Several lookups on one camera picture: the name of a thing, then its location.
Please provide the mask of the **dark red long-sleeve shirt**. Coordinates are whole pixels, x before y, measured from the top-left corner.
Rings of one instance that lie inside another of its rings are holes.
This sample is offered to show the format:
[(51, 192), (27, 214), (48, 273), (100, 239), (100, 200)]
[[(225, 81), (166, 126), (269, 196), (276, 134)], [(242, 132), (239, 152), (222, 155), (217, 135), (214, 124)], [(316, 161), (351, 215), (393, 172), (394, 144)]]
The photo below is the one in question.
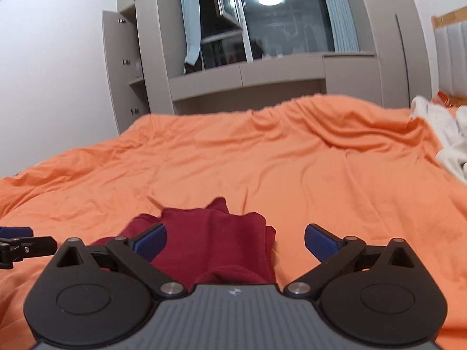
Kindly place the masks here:
[(166, 208), (161, 216), (142, 213), (121, 235), (139, 235), (164, 224), (167, 243), (151, 262), (191, 290), (196, 284), (274, 284), (272, 249), (276, 230), (258, 213), (233, 215), (216, 197), (204, 208)]

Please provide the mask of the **cream white clothes pile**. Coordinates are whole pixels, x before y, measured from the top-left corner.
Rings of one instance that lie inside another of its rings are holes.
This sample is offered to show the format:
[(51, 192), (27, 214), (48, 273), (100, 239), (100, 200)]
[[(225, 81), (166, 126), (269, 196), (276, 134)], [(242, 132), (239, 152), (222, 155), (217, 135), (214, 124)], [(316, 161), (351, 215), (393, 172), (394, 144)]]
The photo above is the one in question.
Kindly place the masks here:
[(422, 118), (441, 143), (435, 159), (457, 180), (466, 184), (466, 105), (449, 108), (422, 96), (411, 102), (411, 118)]

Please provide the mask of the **orange bed sheet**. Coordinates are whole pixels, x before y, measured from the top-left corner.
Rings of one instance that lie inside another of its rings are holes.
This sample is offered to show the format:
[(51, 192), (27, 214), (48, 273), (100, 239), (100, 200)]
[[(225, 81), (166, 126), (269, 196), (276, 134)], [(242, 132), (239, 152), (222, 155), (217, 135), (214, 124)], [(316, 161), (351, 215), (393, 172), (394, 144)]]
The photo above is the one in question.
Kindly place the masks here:
[(370, 244), (408, 241), (448, 302), (438, 343), (466, 347), (466, 185), (436, 160), (441, 143), (407, 109), (345, 96), (261, 111), (146, 115), (119, 137), (73, 148), (1, 180), (1, 224), (58, 241), (116, 235), (140, 213), (216, 197), (276, 230), (277, 281), (315, 264), (316, 223)]

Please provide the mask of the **open grey wardrobe door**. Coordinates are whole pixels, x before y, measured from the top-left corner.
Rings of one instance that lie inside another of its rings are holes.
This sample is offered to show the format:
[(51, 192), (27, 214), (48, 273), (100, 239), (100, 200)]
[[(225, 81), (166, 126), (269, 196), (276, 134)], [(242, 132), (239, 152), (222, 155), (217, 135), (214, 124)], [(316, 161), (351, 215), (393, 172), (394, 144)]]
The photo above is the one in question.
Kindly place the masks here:
[(136, 79), (136, 31), (133, 23), (117, 12), (104, 10), (102, 21), (111, 101), (117, 130), (121, 134), (136, 120), (135, 109), (141, 109), (139, 98), (129, 85)]

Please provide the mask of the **grey built-in wardrobe unit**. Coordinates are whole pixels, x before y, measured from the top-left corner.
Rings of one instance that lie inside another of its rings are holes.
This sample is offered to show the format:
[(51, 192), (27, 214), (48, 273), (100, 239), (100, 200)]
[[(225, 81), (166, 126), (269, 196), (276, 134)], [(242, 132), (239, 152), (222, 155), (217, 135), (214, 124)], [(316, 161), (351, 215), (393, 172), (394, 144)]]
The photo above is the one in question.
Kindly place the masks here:
[(155, 113), (258, 109), (314, 93), (406, 108), (431, 92), (414, 0), (116, 0)]

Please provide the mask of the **grey padded headboard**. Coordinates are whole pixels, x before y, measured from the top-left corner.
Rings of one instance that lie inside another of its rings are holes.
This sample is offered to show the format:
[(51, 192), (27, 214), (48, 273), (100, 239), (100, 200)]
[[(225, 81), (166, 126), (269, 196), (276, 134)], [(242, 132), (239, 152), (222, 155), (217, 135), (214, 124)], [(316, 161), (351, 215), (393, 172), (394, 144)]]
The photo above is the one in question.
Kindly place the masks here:
[(439, 89), (466, 98), (466, 7), (431, 18), (437, 51)]

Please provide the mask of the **left light blue curtain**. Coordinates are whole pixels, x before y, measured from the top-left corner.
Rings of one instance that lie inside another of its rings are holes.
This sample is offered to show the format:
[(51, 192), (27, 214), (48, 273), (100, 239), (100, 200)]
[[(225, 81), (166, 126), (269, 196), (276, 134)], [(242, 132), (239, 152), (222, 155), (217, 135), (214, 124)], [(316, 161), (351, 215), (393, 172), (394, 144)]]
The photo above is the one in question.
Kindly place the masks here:
[(193, 67), (199, 59), (201, 51), (201, 18), (199, 0), (180, 0), (187, 54), (184, 60), (185, 69)]

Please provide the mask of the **window with open sash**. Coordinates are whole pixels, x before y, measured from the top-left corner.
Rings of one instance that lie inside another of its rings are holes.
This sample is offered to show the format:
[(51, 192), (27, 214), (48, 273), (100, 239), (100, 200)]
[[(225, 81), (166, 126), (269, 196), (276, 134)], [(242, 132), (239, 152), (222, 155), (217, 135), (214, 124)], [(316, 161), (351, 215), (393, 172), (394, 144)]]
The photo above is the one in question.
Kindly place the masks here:
[(334, 51), (325, 0), (199, 0), (204, 69)]

